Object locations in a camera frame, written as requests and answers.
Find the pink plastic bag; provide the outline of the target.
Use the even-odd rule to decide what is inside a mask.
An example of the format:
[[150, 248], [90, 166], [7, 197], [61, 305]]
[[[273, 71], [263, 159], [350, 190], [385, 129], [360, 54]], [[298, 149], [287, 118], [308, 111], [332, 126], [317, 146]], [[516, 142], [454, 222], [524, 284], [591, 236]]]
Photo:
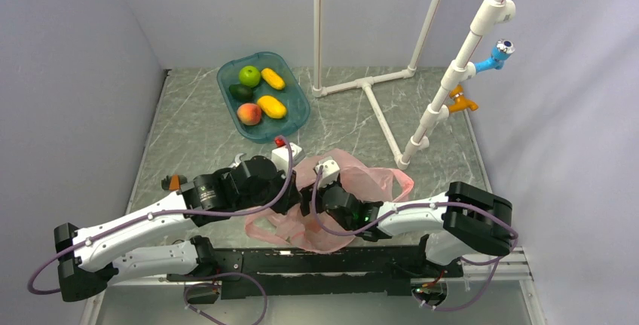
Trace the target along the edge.
[[[333, 158], [341, 169], [340, 180], [346, 192], [364, 201], [407, 201], [414, 180], [400, 169], [366, 167], [361, 161], [341, 149], [332, 149], [323, 155], [307, 157], [294, 167], [296, 187], [302, 190], [312, 186], [316, 179], [314, 167], [318, 161]], [[320, 224], [334, 231], [342, 227], [327, 213], [319, 220], [304, 216], [295, 204], [285, 214], [264, 210], [245, 217], [244, 229], [248, 237], [279, 246], [293, 246], [313, 253], [332, 253], [346, 247], [354, 236], [335, 236], [321, 229]]]

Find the fake peach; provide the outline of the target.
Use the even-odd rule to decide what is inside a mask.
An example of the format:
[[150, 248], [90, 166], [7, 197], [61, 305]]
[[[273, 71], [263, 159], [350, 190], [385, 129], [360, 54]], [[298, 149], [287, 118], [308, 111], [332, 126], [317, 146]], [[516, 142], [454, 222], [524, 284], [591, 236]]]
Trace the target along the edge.
[[238, 107], [236, 114], [241, 124], [254, 126], [260, 123], [262, 110], [257, 104], [244, 103]]

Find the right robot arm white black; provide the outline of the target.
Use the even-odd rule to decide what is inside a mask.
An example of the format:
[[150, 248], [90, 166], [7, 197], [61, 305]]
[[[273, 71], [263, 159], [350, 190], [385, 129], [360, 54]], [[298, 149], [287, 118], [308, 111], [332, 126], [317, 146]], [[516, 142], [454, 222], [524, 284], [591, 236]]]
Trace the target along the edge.
[[470, 253], [507, 256], [518, 239], [512, 227], [512, 204], [465, 182], [415, 201], [365, 201], [347, 192], [340, 182], [302, 189], [301, 212], [318, 218], [326, 214], [337, 227], [331, 235], [368, 242], [388, 240], [409, 232], [426, 235], [415, 256], [417, 270], [433, 276], [444, 265]]

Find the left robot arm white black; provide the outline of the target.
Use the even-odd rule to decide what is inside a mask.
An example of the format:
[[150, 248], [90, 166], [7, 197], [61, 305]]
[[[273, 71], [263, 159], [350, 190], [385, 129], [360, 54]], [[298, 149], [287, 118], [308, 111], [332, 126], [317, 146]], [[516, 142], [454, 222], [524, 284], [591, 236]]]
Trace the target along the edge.
[[62, 256], [57, 272], [63, 301], [77, 302], [107, 286], [155, 274], [205, 280], [218, 268], [210, 241], [196, 236], [177, 245], [150, 246], [155, 238], [258, 209], [287, 211], [299, 199], [292, 168], [299, 152], [282, 147], [230, 167], [196, 176], [159, 201], [102, 225], [54, 229]]

